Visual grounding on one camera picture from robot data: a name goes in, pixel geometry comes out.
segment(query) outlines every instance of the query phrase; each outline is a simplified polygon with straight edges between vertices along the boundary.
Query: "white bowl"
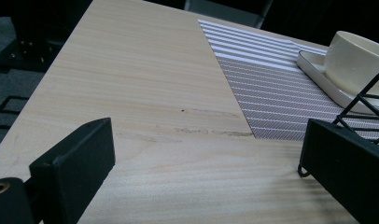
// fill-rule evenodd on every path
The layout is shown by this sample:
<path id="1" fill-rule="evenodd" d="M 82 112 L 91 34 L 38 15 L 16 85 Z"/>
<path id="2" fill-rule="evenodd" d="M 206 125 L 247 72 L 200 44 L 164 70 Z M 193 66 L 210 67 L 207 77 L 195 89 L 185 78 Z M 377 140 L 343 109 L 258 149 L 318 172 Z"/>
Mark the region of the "white bowl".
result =
<path id="1" fill-rule="evenodd" d="M 332 83 L 357 95 L 379 73 L 379 44 L 338 31 L 330 43 L 324 66 L 326 77 Z M 379 95 L 379 81 L 369 93 Z"/>

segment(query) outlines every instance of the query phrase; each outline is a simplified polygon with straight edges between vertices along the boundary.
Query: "gray carpet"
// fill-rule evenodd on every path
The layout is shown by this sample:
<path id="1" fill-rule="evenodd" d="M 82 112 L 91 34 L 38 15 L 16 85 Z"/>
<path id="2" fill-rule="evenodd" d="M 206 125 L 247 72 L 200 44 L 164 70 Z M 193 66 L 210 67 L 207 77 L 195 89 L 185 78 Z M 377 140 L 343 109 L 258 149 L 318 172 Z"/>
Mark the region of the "gray carpet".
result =
<path id="1" fill-rule="evenodd" d="M 0 51 L 15 39 L 15 31 L 10 18 L 0 18 Z M 11 69 L 7 74 L 0 73 L 0 105 L 9 95 L 30 97 L 44 73 Z M 21 110 L 27 101 L 10 100 L 8 110 Z M 0 125 L 10 126 L 17 115 L 0 113 Z M 0 143 L 8 130 L 0 129 Z"/>

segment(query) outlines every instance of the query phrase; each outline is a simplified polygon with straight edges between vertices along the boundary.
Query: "wood grain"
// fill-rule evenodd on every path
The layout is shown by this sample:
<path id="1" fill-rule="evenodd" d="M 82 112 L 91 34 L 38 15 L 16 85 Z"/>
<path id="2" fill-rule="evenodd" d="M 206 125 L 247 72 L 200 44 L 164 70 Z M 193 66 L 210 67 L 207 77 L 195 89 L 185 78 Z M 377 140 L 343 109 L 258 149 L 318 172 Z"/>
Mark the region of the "wood grain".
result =
<path id="1" fill-rule="evenodd" d="M 356 223 L 298 177 L 301 142 L 254 138 L 199 18 L 217 21 L 94 0 L 1 144 L 0 177 L 27 179 L 43 152 L 110 117 L 117 164 L 80 223 Z"/>

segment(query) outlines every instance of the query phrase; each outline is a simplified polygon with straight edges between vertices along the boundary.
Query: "white saucer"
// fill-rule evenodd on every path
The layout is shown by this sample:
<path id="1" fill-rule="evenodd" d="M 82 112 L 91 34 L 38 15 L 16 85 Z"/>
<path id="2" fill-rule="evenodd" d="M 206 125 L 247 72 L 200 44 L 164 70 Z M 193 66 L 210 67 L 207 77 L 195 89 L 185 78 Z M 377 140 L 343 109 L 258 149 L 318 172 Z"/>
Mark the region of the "white saucer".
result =
<path id="1" fill-rule="evenodd" d="M 324 55 L 302 50 L 298 56 L 297 65 L 333 102 L 345 108 L 352 102 L 355 96 L 339 89 L 326 77 L 324 57 Z M 369 102 L 379 109 L 379 100 L 369 100 Z M 362 114 L 373 114 L 362 102 L 358 102 L 351 111 Z"/>

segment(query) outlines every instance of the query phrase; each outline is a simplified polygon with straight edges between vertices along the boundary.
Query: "gray and white striped mat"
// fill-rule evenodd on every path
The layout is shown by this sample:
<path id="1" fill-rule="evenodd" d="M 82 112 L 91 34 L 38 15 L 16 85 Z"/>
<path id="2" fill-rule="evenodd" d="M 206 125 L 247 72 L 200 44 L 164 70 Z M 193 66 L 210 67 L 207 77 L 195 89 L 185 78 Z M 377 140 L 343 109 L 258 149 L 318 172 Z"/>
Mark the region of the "gray and white striped mat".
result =
<path id="1" fill-rule="evenodd" d="M 332 122 L 342 112 L 297 66 L 300 50 L 318 54 L 325 50 L 209 21 L 199 23 L 257 138 L 301 141 L 309 118 Z"/>

